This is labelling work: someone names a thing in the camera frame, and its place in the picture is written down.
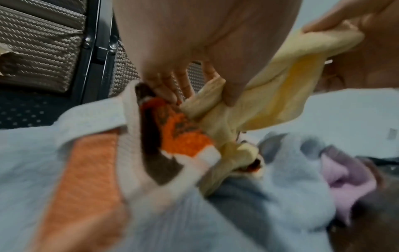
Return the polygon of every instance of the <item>orange and brown garment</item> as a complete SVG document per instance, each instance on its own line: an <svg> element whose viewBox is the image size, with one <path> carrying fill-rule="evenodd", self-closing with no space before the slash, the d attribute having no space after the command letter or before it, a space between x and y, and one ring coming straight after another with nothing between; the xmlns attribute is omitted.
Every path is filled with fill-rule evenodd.
<svg viewBox="0 0 399 252"><path fill-rule="evenodd" d="M124 95L135 96L134 88L137 102L127 103L140 121L73 143L30 251L105 251L128 225L170 206L220 159L212 140L177 106L143 83Z"/></svg>

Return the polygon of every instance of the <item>purple fabric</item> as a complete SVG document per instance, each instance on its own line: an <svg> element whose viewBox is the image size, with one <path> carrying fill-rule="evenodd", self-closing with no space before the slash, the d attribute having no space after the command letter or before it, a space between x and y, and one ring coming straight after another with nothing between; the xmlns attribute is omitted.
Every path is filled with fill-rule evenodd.
<svg viewBox="0 0 399 252"><path fill-rule="evenodd" d="M337 207L337 219L350 225L352 206L363 196L377 188L371 171L358 159L334 146L321 155L322 175L330 185Z"/></svg>

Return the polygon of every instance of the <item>hand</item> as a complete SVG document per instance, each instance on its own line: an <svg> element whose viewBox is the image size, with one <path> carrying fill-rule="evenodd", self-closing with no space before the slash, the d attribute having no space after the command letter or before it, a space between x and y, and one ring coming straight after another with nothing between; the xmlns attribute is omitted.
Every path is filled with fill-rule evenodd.
<svg viewBox="0 0 399 252"><path fill-rule="evenodd" d="M223 100L234 105L245 85L289 33L301 0L114 0L126 53L154 92L176 103L175 76L185 97L194 91L191 61L205 77L226 80Z"/></svg>
<svg viewBox="0 0 399 252"><path fill-rule="evenodd" d="M399 88L399 0L342 0L304 32L333 28L343 20L365 34L351 51L325 66L316 91Z"/></svg>

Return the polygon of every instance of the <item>pink garment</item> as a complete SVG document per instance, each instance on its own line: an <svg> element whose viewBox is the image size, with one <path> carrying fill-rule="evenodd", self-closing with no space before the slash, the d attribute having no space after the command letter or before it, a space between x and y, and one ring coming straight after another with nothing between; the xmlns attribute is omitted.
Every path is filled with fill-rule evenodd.
<svg viewBox="0 0 399 252"><path fill-rule="evenodd" d="M371 171L358 159L327 147L321 155L322 175L330 185L337 208L336 217L346 225L351 222L352 206L377 188Z"/></svg>

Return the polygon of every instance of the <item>white wall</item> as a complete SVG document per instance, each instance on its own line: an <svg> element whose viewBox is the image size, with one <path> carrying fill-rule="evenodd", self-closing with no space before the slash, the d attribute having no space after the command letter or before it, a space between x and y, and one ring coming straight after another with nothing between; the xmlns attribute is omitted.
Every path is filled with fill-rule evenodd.
<svg viewBox="0 0 399 252"><path fill-rule="evenodd" d="M321 16L336 2L304 0L294 29ZM399 92L349 90L314 95L298 119L248 133L261 138L269 131L301 132L317 135L351 155L397 157L399 136L387 139L390 129L399 130Z"/></svg>

